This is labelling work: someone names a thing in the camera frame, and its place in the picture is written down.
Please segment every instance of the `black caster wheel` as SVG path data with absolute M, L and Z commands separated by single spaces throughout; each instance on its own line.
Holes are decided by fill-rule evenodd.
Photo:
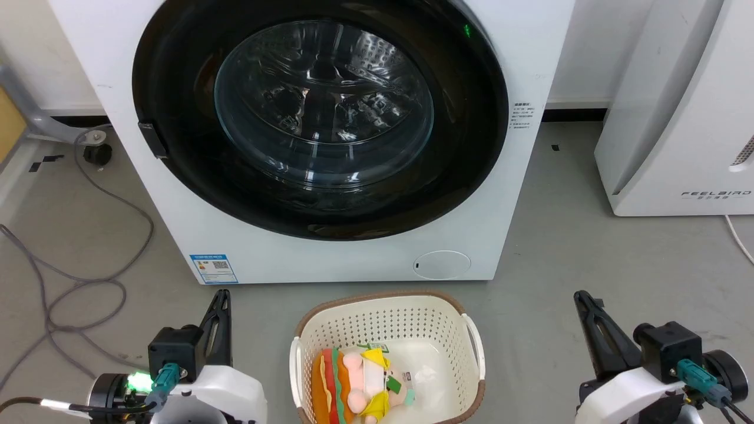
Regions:
M 100 144 L 99 146 L 84 147 L 84 160 L 90 164 L 102 167 L 110 162 L 111 157 L 112 147 L 107 143 Z

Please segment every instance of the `black baseboard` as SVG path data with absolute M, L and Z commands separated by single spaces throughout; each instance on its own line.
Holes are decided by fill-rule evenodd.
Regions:
M 542 122 L 602 122 L 607 109 L 546 109 Z
M 97 125 L 104 125 L 104 124 L 110 123 L 110 118 L 108 118 L 106 115 L 53 116 L 52 119 L 60 122 L 61 124 L 66 124 L 70 127 L 77 127 L 77 128 L 91 128 L 91 127 L 96 127 Z

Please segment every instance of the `white wall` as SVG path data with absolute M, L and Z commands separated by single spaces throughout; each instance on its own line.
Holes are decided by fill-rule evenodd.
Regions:
M 652 2 L 576 1 L 548 107 L 607 107 Z M 103 113 L 46 0 L 0 0 L 2 58 L 54 115 Z

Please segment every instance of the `pink plush toy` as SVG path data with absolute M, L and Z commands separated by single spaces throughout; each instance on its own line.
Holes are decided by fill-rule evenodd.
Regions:
M 404 374 L 391 369 L 381 349 L 370 349 L 361 355 L 349 353 L 343 357 L 343 364 L 351 384 L 348 408 L 363 416 L 364 424 L 376 424 L 391 407 L 413 403 L 415 394 L 408 388 Z

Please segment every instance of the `concrete floor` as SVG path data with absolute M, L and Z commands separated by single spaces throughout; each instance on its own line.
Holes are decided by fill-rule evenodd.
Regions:
M 592 151 L 600 126 L 546 124 L 540 132 L 494 281 L 426 284 L 296 284 L 230 287 L 235 366 L 262 382 L 270 423 L 297 422 L 287 354 L 299 319 L 335 298 L 379 290 L 433 287 L 455 296 L 475 320 L 487 357 L 487 393 L 468 422 L 571 422 L 579 383 L 593 378 L 572 294 L 589 290 L 630 334 L 642 322 L 675 320 L 726 349 L 754 370 L 754 267 L 720 217 L 617 218 L 599 182 Z M 550 148 L 559 144 L 560 151 Z M 87 334 L 122 358 L 146 364 L 146 346 L 164 326 L 198 323 L 218 287 L 197 284 L 117 143 L 93 177 L 144 207 L 157 232 L 144 257 L 121 281 L 123 312 Z M 82 276 L 117 269 L 138 248 L 146 225 L 133 211 L 92 189 L 65 158 L 42 164 L 31 191 L 6 221 L 40 257 Z M 754 218 L 736 217 L 754 247 Z M 0 240 L 0 334 L 4 372 L 41 333 L 38 287 L 21 253 Z M 53 296 L 71 282 L 43 271 Z M 88 288 L 60 305 L 56 321 L 85 324 L 119 301 L 113 287 Z M 57 335 L 63 348 L 95 373 L 128 372 L 77 336 Z M 91 385 L 43 343 L 13 375 L 0 400 L 34 395 L 84 402 Z M 744 410 L 754 413 L 754 402 Z M 723 422 L 710 410 L 706 422 Z M 0 422 L 81 422 L 29 406 Z

